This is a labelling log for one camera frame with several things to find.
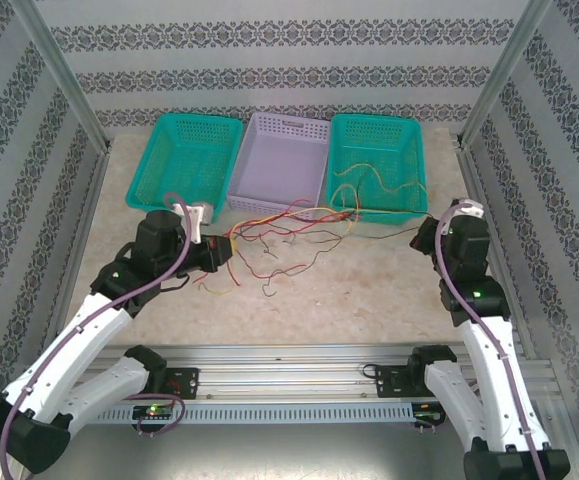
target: black cable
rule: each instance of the black cable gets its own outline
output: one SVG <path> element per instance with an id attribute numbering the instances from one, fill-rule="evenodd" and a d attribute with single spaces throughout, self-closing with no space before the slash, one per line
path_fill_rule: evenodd
<path id="1" fill-rule="evenodd" d="M 368 363 L 368 364 L 366 364 L 365 366 L 362 367 L 362 370 L 361 370 L 361 372 L 360 372 L 360 373 L 362 373 L 362 376 L 363 376 L 363 377 L 366 377 L 366 378 L 368 378 L 368 379 L 370 379 L 370 380 L 376 380 L 378 377 L 375 375 L 375 373 L 374 373 L 374 375 L 369 375 L 369 374 L 367 373 L 367 367 L 373 368 L 373 371 L 376 372 L 376 369 L 377 369 L 377 368 L 380 368 L 380 365 L 378 365 L 377 363 Z"/>
<path id="2" fill-rule="evenodd" d="M 369 215 L 393 215 L 394 213 L 415 213 L 416 215 L 425 215 L 427 217 L 431 217 L 434 218 L 434 216 L 432 214 L 430 214 L 429 212 L 422 212 L 422 211 L 418 211 L 418 210 L 402 210 L 400 208 L 397 208 L 395 210 L 391 210 L 389 212 L 380 212 L 380 211 L 371 211 L 371 212 L 365 212 Z"/>
<path id="3" fill-rule="evenodd" d="M 318 260 L 318 257 L 320 256 L 321 253 L 329 253 L 331 252 L 334 248 L 336 248 L 338 245 L 340 245 L 342 243 L 342 238 L 340 235 L 335 234 L 333 232 L 330 232 L 329 230 L 314 230 L 311 232 L 299 232 L 299 234 L 313 234 L 313 233 L 329 233 L 331 235 L 333 235 L 336 238 L 332 238 L 329 240 L 321 240 L 318 242 L 312 242 L 312 243 L 327 243 L 327 242 L 331 242 L 331 241 L 336 241 L 335 245 L 333 245 L 330 248 L 324 249 L 324 250 L 318 250 L 316 252 L 316 254 L 313 257 L 313 260 L 311 261 L 311 263 L 309 265 L 307 265 L 306 267 L 304 267 L 302 270 L 295 272 L 295 273 L 289 273 L 289 272 L 285 272 L 282 270 L 275 270 L 274 273 L 271 274 L 271 276 L 267 279 L 267 283 L 264 283 L 262 285 L 262 293 L 265 295 L 265 297 L 273 297 L 277 292 L 273 292 L 272 294 L 267 293 L 267 288 L 269 288 L 271 286 L 271 280 L 273 279 L 273 277 L 275 277 L 275 272 L 278 272 L 280 274 L 280 272 L 282 272 L 282 274 L 287 275 L 288 277 L 295 277 L 297 275 L 300 275 L 301 273 L 306 272 L 307 270 L 309 270 L 311 267 L 313 267 L 316 263 L 316 261 Z"/>
<path id="4" fill-rule="evenodd" d="M 407 233 L 407 232 L 412 232 L 414 230 L 418 230 L 420 227 L 411 227 L 411 228 L 407 228 L 406 230 L 400 230 L 399 232 L 396 233 L 390 233 L 389 235 L 383 235 L 381 237 L 371 237 L 368 235 L 358 235 L 357 233 L 350 233 L 350 235 L 354 236 L 354 237 L 359 237 L 359 238 L 367 238 L 370 240 L 384 240 L 385 238 L 391 238 L 391 237 L 395 237 L 400 235 L 401 233 Z"/>
<path id="5" fill-rule="evenodd" d="M 185 285 L 187 285 L 189 283 L 189 275 L 188 274 L 185 273 L 180 278 L 184 279 L 180 285 L 178 285 L 176 287 L 163 288 L 160 290 L 160 293 L 174 292 L 176 290 L 180 290 L 182 287 L 184 287 Z"/>
<path id="6" fill-rule="evenodd" d="M 262 253 L 267 253 L 267 254 L 271 255 L 273 258 L 275 258 L 276 260 L 278 260 L 278 257 L 276 256 L 275 253 L 273 253 L 271 251 L 271 249 L 269 248 L 269 245 L 267 245 L 267 242 L 265 242 L 262 237 L 258 237 L 258 238 L 260 239 L 262 244 L 265 246 L 265 249 L 262 251 Z"/>

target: red wire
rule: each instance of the red wire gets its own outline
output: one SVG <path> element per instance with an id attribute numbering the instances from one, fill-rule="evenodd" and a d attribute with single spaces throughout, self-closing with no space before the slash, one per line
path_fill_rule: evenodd
<path id="1" fill-rule="evenodd" d="M 238 280 L 236 280 L 236 277 L 234 276 L 233 272 L 231 271 L 231 262 L 229 262 L 229 260 L 227 260 L 227 271 L 229 272 L 229 276 L 233 280 L 233 283 L 235 283 L 237 286 L 240 286 L 240 284 L 238 283 Z"/>
<path id="2" fill-rule="evenodd" d="M 200 280 L 204 280 L 205 278 L 207 278 L 207 275 L 209 275 L 208 273 L 205 273 L 204 275 L 200 275 L 198 278 L 196 278 L 193 282 L 191 282 L 192 284 L 194 283 L 198 283 Z"/>
<path id="3" fill-rule="evenodd" d="M 340 218 L 341 215 L 345 215 L 345 214 L 330 213 L 329 215 L 326 215 L 326 216 L 322 217 L 322 218 L 319 219 L 319 220 L 309 220 L 309 225 L 306 225 L 306 226 L 304 226 L 304 227 L 302 227 L 302 228 L 299 228 L 298 230 L 291 230 L 291 231 L 282 231 L 282 232 L 279 232 L 279 231 L 277 231 L 277 230 L 271 229 L 271 230 L 267 230 L 266 232 L 261 233 L 261 234 L 258 234 L 258 235 L 245 235 L 244 233 L 236 233 L 236 235 L 241 236 L 241 237 L 244 238 L 245 240 L 255 240 L 256 238 L 264 237 L 265 235 L 267 235 L 267 234 L 269 234 L 269 233 L 275 233 L 275 234 L 277 234 L 277 235 L 285 235 L 285 236 L 286 236 L 286 235 L 293 235 L 293 234 L 295 234 L 295 233 L 300 233 L 300 232 L 302 232 L 303 230 L 306 230 L 306 229 L 308 229 L 308 228 L 311 228 L 311 227 L 313 227 L 314 225 L 318 225 L 319 223 L 334 223 L 334 222 L 342 221 L 342 220 L 344 220 L 344 218 Z M 336 217 L 337 219 L 336 219 L 336 220 L 327 220 L 328 217 Z M 256 224 L 255 226 L 265 225 L 265 224 L 267 224 L 267 223 L 270 223 L 270 222 L 258 223 L 258 224 Z"/>
<path id="4" fill-rule="evenodd" d="M 308 202 L 308 203 L 310 203 L 311 200 L 307 200 L 307 199 L 305 199 L 305 198 L 298 199 L 298 200 L 290 203 L 289 206 L 287 207 L 287 209 L 286 209 L 284 212 L 279 213 L 279 214 L 277 214 L 277 215 L 274 215 L 273 217 L 265 220 L 264 222 L 260 222 L 260 221 L 258 221 L 258 220 L 249 220 L 248 222 L 245 222 L 245 223 L 243 223 L 242 225 L 240 225 L 238 228 L 239 228 L 240 230 L 242 230 L 242 229 L 245 228 L 245 227 L 254 227 L 254 226 L 258 226 L 258 225 L 266 225 L 267 223 L 275 222 L 275 221 L 278 220 L 279 218 L 289 216 L 289 215 L 292 213 L 292 212 L 291 212 L 291 209 L 296 205 L 296 203 L 300 203 L 300 202 Z M 346 218 L 350 217 L 351 214 L 349 214 L 349 213 L 332 213 L 332 214 L 326 215 L 325 217 L 322 217 L 322 218 L 319 219 L 319 220 L 305 220 L 305 219 L 302 219 L 302 218 L 300 218 L 300 217 L 295 217 L 295 216 L 292 217 L 292 218 L 293 218 L 294 220 L 300 220 L 300 221 L 302 221 L 302 222 L 309 222 L 309 223 L 312 223 L 312 224 L 316 224 L 316 223 L 323 223 L 323 222 L 325 221 L 325 220 L 324 220 L 325 218 L 327 218 L 327 217 L 332 217 L 332 216 L 340 216 L 340 218 L 338 218 L 338 219 L 336 219 L 336 220 L 326 220 L 326 221 L 331 221 L 331 222 L 342 221 L 342 220 L 345 220 Z M 232 231 L 233 231 L 233 228 L 232 228 L 231 230 L 229 230 L 228 232 L 225 232 L 224 236 L 230 235 L 230 234 L 232 233 Z"/>

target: plastic basket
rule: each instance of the plastic basket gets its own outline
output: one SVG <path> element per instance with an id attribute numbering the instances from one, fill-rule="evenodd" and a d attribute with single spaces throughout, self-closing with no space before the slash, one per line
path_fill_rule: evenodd
<path id="1" fill-rule="evenodd" d="M 242 122 L 205 115 L 167 114 L 156 122 L 127 196 L 127 205 L 164 207 L 167 192 L 188 205 L 207 202 L 215 220 L 222 209 L 242 137 Z"/>
<path id="2" fill-rule="evenodd" d="M 256 112 L 247 126 L 227 199 L 233 209 L 275 215 L 315 207 L 327 168 L 325 120 Z M 313 212 L 299 215 L 313 218 Z"/>
<path id="3" fill-rule="evenodd" d="M 356 191 L 361 221 L 401 225 L 427 211 L 418 122 L 379 115 L 333 117 L 327 203 L 336 211 L 353 209 Z"/>

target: white clip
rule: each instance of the white clip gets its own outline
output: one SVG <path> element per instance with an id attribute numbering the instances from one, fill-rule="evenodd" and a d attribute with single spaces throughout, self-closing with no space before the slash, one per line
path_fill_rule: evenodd
<path id="1" fill-rule="evenodd" d="M 459 215 L 469 215 L 471 217 L 482 218 L 485 216 L 485 209 L 481 203 L 478 203 L 470 198 L 459 198 L 456 200 L 457 203 L 467 204 L 468 207 L 462 207 L 453 212 L 451 218 L 442 226 L 442 234 L 447 235 L 449 233 L 449 224 L 454 217 Z"/>
<path id="2" fill-rule="evenodd" d="M 193 243 L 200 243 L 200 225 L 210 225 L 213 216 L 213 207 L 208 203 L 194 203 L 187 207 L 189 211 L 189 220 L 191 220 L 191 233 L 185 231 L 185 234 L 191 237 Z M 173 212 L 180 217 L 185 216 L 182 207 L 178 203 L 173 204 Z"/>

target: yellow wire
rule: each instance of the yellow wire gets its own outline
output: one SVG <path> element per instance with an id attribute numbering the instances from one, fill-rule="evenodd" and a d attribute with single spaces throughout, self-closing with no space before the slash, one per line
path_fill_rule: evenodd
<path id="1" fill-rule="evenodd" d="M 205 285 L 204 282 L 200 282 L 198 284 L 198 290 L 200 290 L 200 287 L 204 287 L 205 290 L 207 290 L 209 293 L 211 293 L 212 295 L 226 295 L 228 293 L 231 293 L 233 290 L 233 287 L 231 287 L 229 290 L 227 290 L 226 292 L 216 292 L 215 290 L 211 290 L 209 287 L 207 287 Z"/>
<path id="2" fill-rule="evenodd" d="M 327 207 L 311 207 L 311 208 L 304 208 L 302 210 L 297 210 L 295 212 L 288 212 L 286 214 L 283 215 L 283 217 L 295 217 L 297 215 L 302 215 L 303 213 L 307 213 L 307 212 L 313 212 L 313 211 L 325 211 L 334 215 L 338 215 L 340 212 L 336 212 L 335 210 L 332 210 L 331 208 L 327 208 Z M 263 218 L 263 219 L 259 219 L 259 220 L 244 220 L 242 222 L 238 222 L 236 223 L 232 229 L 229 231 L 229 240 L 231 241 L 231 249 L 233 250 L 233 252 L 235 253 L 237 251 L 237 244 L 236 244 L 236 239 L 233 238 L 233 234 L 235 233 L 235 231 L 238 229 L 239 226 L 244 225 L 245 223 L 250 224 L 250 226 L 254 226 L 254 225 L 260 225 L 263 224 L 265 222 L 268 222 L 269 220 L 272 220 L 274 218 L 276 218 L 278 215 L 270 215 L 267 218 Z M 347 233 L 352 229 L 352 227 L 348 227 L 347 228 Z"/>
<path id="3" fill-rule="evenodd" d="M 344 172 L 333 172 L 333 174 L 336 177 L 342 177 L 343 175 L 346 175 L 347 173 L 349 173 L 351 170 L 358 168 L 358 167 L 369 167 L 373 173 L 375 173 L 376 178 L 378 178 L 378 183 L 380 183 L 380 188 L 382 188 L 385 192 L 387 193 L 396 193 L 398 192 L 400 189 L 405 188 L 405 187 L 410 187 L 412 185 L 418 185 L 421 190 L 423 192 L 425 192 L 425 194 L 427 193 L 427 190 L 425 189 L 425 186 L 420 183 L 420 182 L 409 182 L 409 183 L 405 183 L 404 185 L 400 185 L 398 188 L 396 189 L 388 189 L 387 187 L 385 187 L 384 183 L 382 183 L 382 177 L 380 176 L 380 173 L 378 172 L 378 170 L 376 170 L 376 167 L 374 167 L 373 165 L 371 165 L 370 163 L 356 163 L 354 165 L 352 165 L 351 167 L 349 167 L 347 170 L 345 170 Z"/>

